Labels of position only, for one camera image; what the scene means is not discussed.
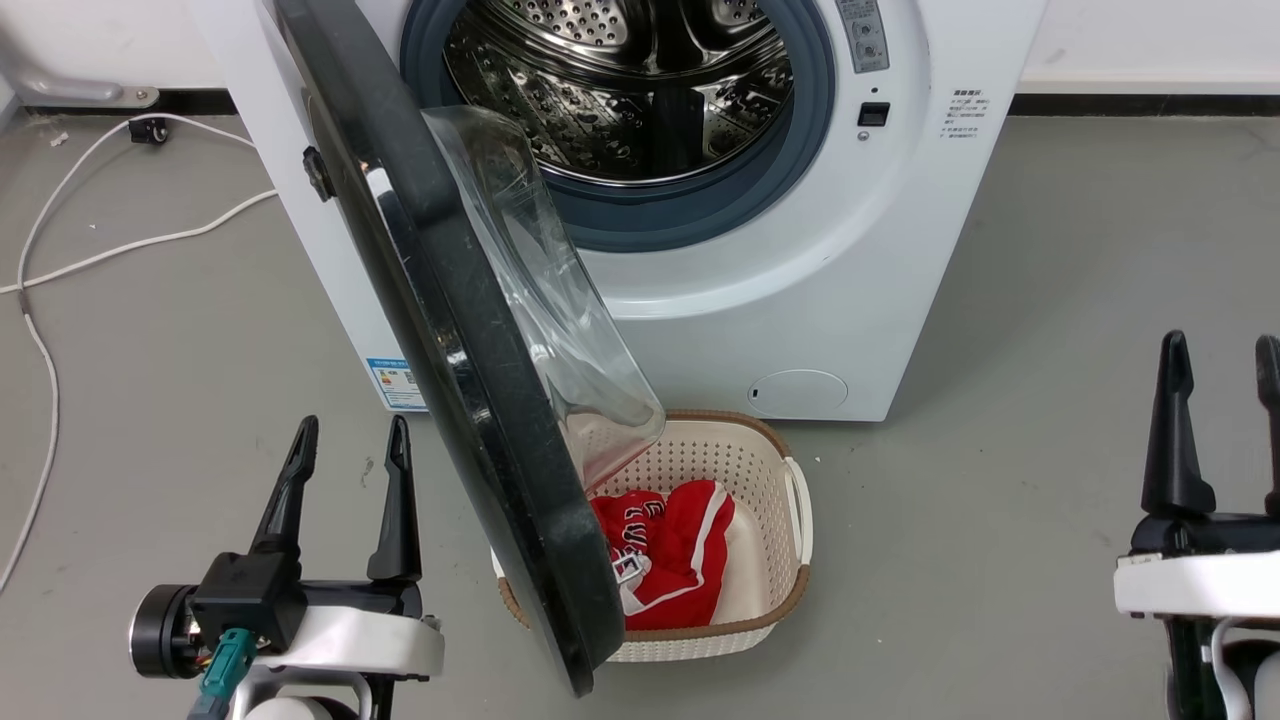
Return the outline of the white front-load washing machine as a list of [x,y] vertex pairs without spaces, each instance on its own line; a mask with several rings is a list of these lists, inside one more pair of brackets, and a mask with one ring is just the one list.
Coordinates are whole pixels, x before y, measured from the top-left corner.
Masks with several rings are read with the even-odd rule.
[[669,409],[886,418],[1048,0],[187,0],[349,342],[424,411],[288,47],[515,131]]

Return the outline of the black round washing machine door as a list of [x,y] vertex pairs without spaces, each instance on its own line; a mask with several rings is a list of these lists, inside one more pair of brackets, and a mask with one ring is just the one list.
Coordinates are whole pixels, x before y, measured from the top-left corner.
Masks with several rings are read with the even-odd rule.
[[315,159],[492,552],[576,697],[625,643],[589,495],[667,413],[570,238],[524,131],[421,109],[355,0],[271,0]]

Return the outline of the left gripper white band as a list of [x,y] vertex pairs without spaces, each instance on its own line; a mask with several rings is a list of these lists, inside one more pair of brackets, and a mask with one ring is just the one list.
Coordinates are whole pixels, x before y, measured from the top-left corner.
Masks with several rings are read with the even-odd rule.
[[428,682],[445,639],[422,612],[422,560],[410,427],[394,415],[387,495],[365,582],[303,582],[276,553],[300,555],[305,486],[319,418],[302,419],[250,552],[216,557],[197,585],[156,585],[129,624],[141,676],[195,679],[198,707],[389,707],[402,682]]

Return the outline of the white perforated laundry basket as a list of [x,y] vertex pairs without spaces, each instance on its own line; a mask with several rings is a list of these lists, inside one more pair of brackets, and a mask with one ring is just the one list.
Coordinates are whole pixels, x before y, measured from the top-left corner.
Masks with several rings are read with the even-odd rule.
[[803,598],[814,542],[806,479],[785,441],[735,413],[671,411],[655,437],[596,415],[568,420],[572,459],[589,503],[632,489],[669,493],[690,480],[719,482],[735,501],[728,562],[710,625],[627,632],[612,661],[667,664],[750,650]]

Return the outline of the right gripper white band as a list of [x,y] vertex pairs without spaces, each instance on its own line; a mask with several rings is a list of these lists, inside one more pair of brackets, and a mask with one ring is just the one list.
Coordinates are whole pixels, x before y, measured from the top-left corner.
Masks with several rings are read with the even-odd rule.
[[1119,612],[1280,623],[1280,337],[1258,337],[1254,369],[1268,418],[1271,518],[1212,514],[1216,496],[1202,477],[1190,421],[1196,383],[1187,338],[1181,331],[1162,338],[1140,493],[1151,516],[1117,559]]

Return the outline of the red and white garment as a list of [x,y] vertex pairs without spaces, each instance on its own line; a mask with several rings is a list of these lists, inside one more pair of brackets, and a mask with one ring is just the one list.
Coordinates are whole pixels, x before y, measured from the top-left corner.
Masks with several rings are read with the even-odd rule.
[[735,518],[735,501],[719,482],[690,480],[667,495],[598,496],[590,506],[611,548],[627,632],[710,625]]

